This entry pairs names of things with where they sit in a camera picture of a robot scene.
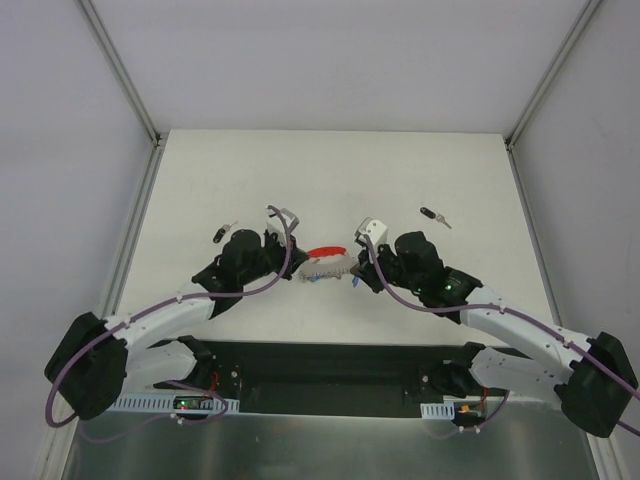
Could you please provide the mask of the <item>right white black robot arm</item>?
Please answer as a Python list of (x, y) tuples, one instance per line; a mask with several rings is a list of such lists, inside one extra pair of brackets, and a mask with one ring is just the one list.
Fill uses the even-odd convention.
[(352, 272), (369, 288), (386, 291), (402, 305), (483, 332), (515, 355), (478, 347), (471, 360), (450, 369), (461, 394), (501, 389), (536, 398), (561, 410), (584, 432), (609, 437), (639, 396), (639, 383), (622, 342), (601, 332), (589, 336), (546, 324), (511, 304), (479, 279), (444, 264), (421, 231), (387, 242), (376, 221), (360, 228), (362, 246)]

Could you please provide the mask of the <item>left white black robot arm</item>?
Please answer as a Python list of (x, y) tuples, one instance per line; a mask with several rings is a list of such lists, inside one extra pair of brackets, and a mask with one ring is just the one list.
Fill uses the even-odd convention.
[(239, 230), (213, 262), (192, 277), (195, 292), (178, 294), (132, 316), (79, 315), (44, 369), (51, 384), (47, 424), (61, 428), (68, 423), (53, 417), (56, 397), (71, 407), (73, 418), (90, 420), (127, 390), (177, 381), (183, 388), (212, 393), (217, 374), (212, 355), (183, 329), (230, 310), (252, 295), (247, 286), (254, 281), (291, 279), (308, 258), (292, 235)]

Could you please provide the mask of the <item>keyring with red tag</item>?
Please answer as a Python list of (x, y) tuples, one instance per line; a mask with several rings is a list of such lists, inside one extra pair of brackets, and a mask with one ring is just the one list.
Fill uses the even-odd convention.
[(354, 258), (342, 246), (323, 246), (307, 252), (308, 259), (299, 267), (301, 282), (316, 282), (322, 279), (341, 279), (349, 274)]

